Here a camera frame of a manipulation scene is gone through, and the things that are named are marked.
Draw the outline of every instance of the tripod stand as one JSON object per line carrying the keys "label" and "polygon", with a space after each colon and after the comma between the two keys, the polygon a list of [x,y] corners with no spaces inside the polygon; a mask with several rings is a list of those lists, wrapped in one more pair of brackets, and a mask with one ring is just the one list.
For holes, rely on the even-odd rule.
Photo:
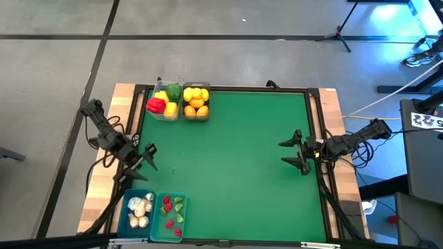
{"label": "tripod stand", "polygon": [[340,26],[337,27],[337,30],[335,33],[332,33],[331,35],[326,35],[323,38],[320,38],[318,40],[316,40],[316,42],[321,42],[324,40],[330,40],[330,39],[336,39],[339,40],[341,42],[343,42],[343,45],[345,45],[347,51],[349,53],[351,53],[351,48],[349,48],[349,46],[346,44],[346,41],[344,40],[344,38],[341,36],[341,30],[343,29],[343,27],[345,26],[347,20],[349,19],[349,17],[351,16],[351,14],[354,12],[355,7],[357,7],[357,4],[359,4],[358,1],[355,2],[354,6],[352,6],[351,11],[349,12],[349,14],[347,14],[347,17],[345,19],[345,21],[343,22],[343,24],[341,24]]}

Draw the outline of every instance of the white label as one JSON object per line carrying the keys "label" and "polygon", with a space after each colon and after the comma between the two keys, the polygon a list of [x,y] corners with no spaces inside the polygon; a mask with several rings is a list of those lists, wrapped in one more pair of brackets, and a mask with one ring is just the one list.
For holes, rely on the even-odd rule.
{"label": "white label", "polygon": [[437,131],[443,132],[443,118],[411,112],[410,121],[414,127],[423,129],[442,128],[442,130]]}

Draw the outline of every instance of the red object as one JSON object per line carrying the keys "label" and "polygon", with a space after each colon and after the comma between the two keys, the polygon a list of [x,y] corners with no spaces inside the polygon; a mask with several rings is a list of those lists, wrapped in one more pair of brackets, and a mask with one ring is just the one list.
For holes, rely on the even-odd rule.
{"label": "red object", "polygon": [[169,196],[163,197],[163,203],[164,204],[168,204],[170,201],[171,201],[171,197],[169,197]]}
{"label": "red object", "polygon": [[181,230],[180,229],[177,228],[176,230],[174,230],[174,233],[176,236],[181,238]]}
{"label": "red object", "polygon": [[391,225],[398,225],[398,219],[396,215],[389,216],[389,223]]}
{"label": "red object", "polygon": [[173,221],[168,221],[168,222],[166,223],[166,228],[167,228],[167,229],[171,229],[173,225],[174,225],[174,222],[173,222]]}
{"label": "red object", "polygon": [[169,212],[169,211],[171,211],[171,209],[172,209],[172,203],[166,203],[165,204],[165,211]]}
{"label": "red object", "polygon": [[147,100],[146,109],[152,113],[163,114],[166,108],[165,100],[159,98],[150,98]]}

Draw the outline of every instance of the concrete floor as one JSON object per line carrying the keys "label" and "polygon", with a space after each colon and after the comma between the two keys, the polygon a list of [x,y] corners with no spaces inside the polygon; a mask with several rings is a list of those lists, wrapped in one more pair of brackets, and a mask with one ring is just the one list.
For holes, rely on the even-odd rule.
{"label": "concrete floor", "polygon": [[[0,0],[1,34],[103,34],[112,0]],[[326,35],[341,24],[345,0],[121,1],[112,34]],[[422,36],[404,4],[360,3],[344,35]],[[27,155],[0,160],[0,240],[31,236],[62,152],[99,41],[0,40],[0,146]],[[108,41],[91,98],[108,107],[115,83],[164,80],[262,86],[335,88],[343,114],[381,97],[379,84],[403,85],[431,65],[406,68],[412,44],[324,41]],[[362,116],[399,117],[396,95]],[[364,120],[345,120],[356,131]],[[389,123],[399,130],[399,121]],[[402,137],[381,147],[361,173],[386,179],[406,172]],[[75,144],[48,232],[75,234],[84,202],[84,181],[96,153],[84,138]]]}

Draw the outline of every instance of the red bell pepper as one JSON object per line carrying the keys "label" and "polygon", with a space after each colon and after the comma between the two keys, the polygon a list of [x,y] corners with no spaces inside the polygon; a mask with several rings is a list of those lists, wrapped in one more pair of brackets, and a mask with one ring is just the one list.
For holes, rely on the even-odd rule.
{"label": "red bell pepper", "polygon": [[150,98],[147,100],[146,109],[152,113],[163,114],[166,108],[165,100],[159,98]]}
{"label": "red bell pepper", "polygon": [[174,233],[175,233],[176,236],[181,238],[182,234],[181,234],[181,230],[180,229],[177,228],[176,230],[174,230]]}
{"label": "red bell pepper", "polygon": [[165,211],[169,212],[169,211],[171,211],[171,209],[172,209],[172,203],[166,203],[165,204]]}
{"label": "red bell pepper", "polygon": [[173,225],[174,225],[174,222],[173,222],[173,221],[168,221],[168,222],[166,223],[166,229],[171,229]]}
{"label": "red bell pepper", "polygon": [[169,203],[171,201],[171,197],[170,196],[165,196],[165,197],[163,197],[163,203],[164,204],[167,204],[167,203]]}

